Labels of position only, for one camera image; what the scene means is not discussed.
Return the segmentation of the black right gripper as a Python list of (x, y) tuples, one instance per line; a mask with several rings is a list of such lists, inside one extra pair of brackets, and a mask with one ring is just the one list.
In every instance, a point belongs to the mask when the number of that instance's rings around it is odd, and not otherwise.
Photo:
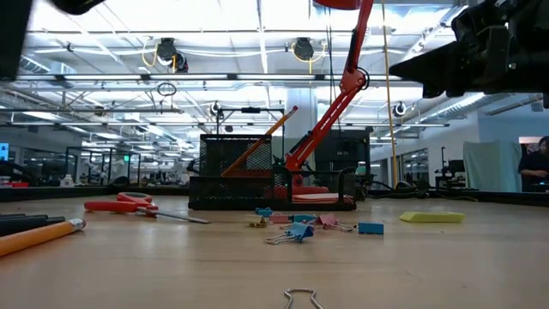
[(483, 79), (489, 27), (389, 67), (389, 73), (423, 87), (424, 98), (445, 91), (549, 93), (549, 24), (492, 29), (496, 77)]

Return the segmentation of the yellow rectangular eraser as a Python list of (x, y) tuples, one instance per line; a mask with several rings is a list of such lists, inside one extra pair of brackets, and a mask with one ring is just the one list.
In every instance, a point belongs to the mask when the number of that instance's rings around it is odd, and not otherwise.
[(399, 219), (409, 223), (461, 223), (466, 215), (456, 212), (407, 211)]

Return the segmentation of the blue eraser block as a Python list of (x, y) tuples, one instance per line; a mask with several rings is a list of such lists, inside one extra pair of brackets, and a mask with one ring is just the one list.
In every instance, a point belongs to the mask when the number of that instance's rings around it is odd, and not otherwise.
[(376, 222), (359, 222), (357, 225), (358, 233), (360, 234), (384, 234), (384, 225)]

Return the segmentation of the pink sticky note pad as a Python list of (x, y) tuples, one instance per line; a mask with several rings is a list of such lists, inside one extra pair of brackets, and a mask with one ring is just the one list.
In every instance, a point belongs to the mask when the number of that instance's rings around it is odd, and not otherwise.
[(343, 195), (340, 198), (338, 193), (317, 193), (317, 194), (299, 194), (293, 195), (293, 203), (316, 203), (316, 204), (335, 204), (335, 203), (354, 203), (354, 197)]

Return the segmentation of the black mesh desk organizer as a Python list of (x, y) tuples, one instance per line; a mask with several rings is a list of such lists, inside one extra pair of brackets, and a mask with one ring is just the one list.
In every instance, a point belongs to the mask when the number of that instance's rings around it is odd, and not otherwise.
[[(264, 143), (229, 176), (221, 174), (257, 140)], [(194, 210), (351, 211), (356, 209), (354, 171), (293, 173), (274, 162), (272, 136), (200, 136), (199, 174), (190, 178), (189, 208)], [(293, 203), (293, 195), (338, 193), (354, 203)]]

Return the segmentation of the red handled scissors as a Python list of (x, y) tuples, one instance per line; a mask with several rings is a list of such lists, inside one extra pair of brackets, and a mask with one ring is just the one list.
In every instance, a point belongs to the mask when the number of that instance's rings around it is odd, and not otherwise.
[(139, 192), (119, 192), (114, 201), (85, 202), (84, 209), (88, 212), (140, 213), (152, 217), (164, 216), (193, 223), (209, 224), (209, 221), (204, 219), (162, 212), (154, 204), (150, 195)]

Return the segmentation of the black ballpoint pen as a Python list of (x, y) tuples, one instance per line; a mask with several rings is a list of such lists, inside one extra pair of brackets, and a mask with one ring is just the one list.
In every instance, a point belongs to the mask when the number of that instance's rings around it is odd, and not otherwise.
[(23, 213), (18, 214), (2, 214), (0, 215), (0, 222), (7, 221), (47, 221), (48, 215), (26, 215)]
[(44, 217), (44, 216), (26, 216), (0, 219), (0, 237), (25, 232), (31, 229), (45, 227), (52, 224), (64, 222), (65, 218)]

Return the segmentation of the pale green fabric screen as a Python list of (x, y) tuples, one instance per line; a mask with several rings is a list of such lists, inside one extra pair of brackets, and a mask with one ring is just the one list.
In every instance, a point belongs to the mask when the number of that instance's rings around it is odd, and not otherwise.
[(518, 165), (521, 147), (514, 142), (465, 142), (463, 161), (468, 188), (488, 192), (522, 191)]

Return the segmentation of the person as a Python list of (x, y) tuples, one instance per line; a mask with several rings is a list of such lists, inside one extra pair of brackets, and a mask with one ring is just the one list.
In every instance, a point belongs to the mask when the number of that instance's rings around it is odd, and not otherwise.
[(542, 137), (538, 146), (537, 151), (521, 158), (518, 166), (523, 192), (534, 192), (534, 185), (549, 181), (549, 136)]

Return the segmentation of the red desk lamp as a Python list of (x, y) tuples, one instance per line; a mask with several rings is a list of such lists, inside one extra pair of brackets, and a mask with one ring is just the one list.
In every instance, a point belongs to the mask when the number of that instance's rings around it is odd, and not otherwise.
[(346, 64), (340, 82), (340, 94), (323, 114), (312, 130), (308, 131), (286, 155), (285, 169), (297, 173), (301, 171), (309, 155), (329, 133), (332, 125), (347, 108), (355, 95), (370, 85), (369, 73), (359, 67), (359, 56), (364, 42), (367, 24), (374, 0), (313, 0), (329, 9), (358, 10), (358, 20), (352, 31)]

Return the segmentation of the black background gantry frame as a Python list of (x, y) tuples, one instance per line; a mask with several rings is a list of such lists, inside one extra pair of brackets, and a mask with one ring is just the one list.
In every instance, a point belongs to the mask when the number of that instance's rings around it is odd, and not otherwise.
[[(267, 108), (267, 107), (256, 107), (256, 106), (245, 106), (239, 108), (222, 108), (218, 111), (218, 115), (215, 117), (215, 133), (219, 135), (221, 133), (221, 127), (224, 125), (235, 126), (236, 123), (228, 123), (227, 120), (235, 113), (239, 112), (242, 114), (256, 115), (260, 113), (267, 113), (271, 118), (275, 118), (274, 113), (279, 112), (281, 117), (286, 113), (283, 108)], [(282, 134), (285, 134), (285, 124), (279, 129), (282, 129)]]

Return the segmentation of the black background workstation frame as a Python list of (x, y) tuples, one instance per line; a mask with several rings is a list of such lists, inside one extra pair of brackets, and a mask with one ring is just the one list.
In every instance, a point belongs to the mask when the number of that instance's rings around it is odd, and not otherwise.
[(77, 185), (110, 185), (121, 177), (139, 185), (142, 155), (116, 147), (67, 147), (64, 170)]

